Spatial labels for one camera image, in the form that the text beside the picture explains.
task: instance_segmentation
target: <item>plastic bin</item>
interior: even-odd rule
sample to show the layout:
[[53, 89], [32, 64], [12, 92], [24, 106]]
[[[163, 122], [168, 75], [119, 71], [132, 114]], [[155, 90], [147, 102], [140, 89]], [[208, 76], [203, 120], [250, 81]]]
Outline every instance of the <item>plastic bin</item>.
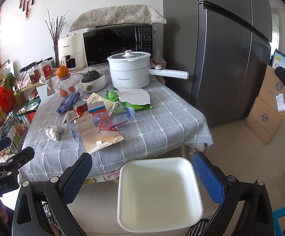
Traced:
[[162, 232], [203, 215], [192, 164], [184, 158], [135, 160], [120, 170], [117, 219], [128, 232]]

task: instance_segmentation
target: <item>vase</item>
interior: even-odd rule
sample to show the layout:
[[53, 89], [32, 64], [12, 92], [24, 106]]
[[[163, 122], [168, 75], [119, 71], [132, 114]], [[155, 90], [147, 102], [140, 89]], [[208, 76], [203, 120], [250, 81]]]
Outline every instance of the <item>vase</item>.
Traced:
[[56, 44], [53, 46], [54, 50], [54, 63], [55, 63], [55, 68], [60, 67], [60, 58], [59, 58], [59, 46], [56, 42]]

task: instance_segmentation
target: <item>pot lid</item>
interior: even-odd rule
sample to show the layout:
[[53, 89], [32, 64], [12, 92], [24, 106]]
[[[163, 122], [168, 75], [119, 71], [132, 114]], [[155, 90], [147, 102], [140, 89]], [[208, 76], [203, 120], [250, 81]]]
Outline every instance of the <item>pot lid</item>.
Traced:
[[108, 61], [122, 62], [122, 61], [135, 61], [141, 58], [150, 57], [151, 54], [147, 52], [133, 52], [131, 50], [124, 53], [118, 53], [107, 58]]

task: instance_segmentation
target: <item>orange fruit on jar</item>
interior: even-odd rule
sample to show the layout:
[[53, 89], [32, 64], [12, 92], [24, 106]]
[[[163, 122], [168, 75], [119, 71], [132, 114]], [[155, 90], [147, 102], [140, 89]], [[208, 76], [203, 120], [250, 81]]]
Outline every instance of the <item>orange fruit on jar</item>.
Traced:
[[63, 78], [65, 76], [67, 76], [68, 73], [69, 73], [69, 70], [68, 70], [67, 66], [60, 66], [59, 68], [57, 68], [57, 71], [56, 71], [56, 75], [59, 78]]
[[60, 94], [62, 97], [67, 97], [68, 96], [68, 92], [66, 90], [61, 90]]

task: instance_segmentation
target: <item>refrigerator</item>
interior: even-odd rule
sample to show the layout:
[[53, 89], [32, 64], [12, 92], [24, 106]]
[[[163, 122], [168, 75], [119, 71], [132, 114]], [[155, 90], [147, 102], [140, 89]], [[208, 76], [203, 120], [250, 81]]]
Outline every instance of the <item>refrigerator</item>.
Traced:
[[163, 11], [163, 58], [190, 75], [167, 86], [208, 125], [247, 117], [270, 60], [269, 0], [163, 0]]

